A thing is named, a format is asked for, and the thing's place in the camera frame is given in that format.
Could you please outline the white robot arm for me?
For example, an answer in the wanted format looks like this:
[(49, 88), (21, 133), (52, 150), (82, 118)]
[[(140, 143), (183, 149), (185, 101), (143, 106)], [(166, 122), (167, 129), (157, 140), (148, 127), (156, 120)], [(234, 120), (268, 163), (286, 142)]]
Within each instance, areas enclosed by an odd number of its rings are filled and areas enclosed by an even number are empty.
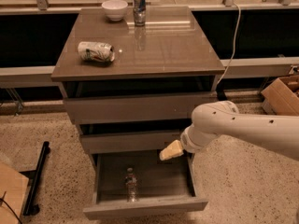
[(221, 135), (252, 143), (294, 160), (299, 160), (299, 117), (240, 114), (233, 102), (221, 101), (197, 106), (192, 124), (160, 152), (160, 160), (196, 153)]

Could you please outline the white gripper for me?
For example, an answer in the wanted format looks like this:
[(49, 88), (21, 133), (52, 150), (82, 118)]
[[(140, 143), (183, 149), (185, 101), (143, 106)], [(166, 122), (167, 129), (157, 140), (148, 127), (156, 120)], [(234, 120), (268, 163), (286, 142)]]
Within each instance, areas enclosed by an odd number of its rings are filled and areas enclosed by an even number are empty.
[(180, 157), (184, 154), (184, 150), (189, 153), (196, 153), (201, 150), (205, 144), (205, 135), (191, 125), (182, 132), (180, 141), (173, 141), (160, 152), (159, 158), (161, 161), (167, 161), (176, 157)]

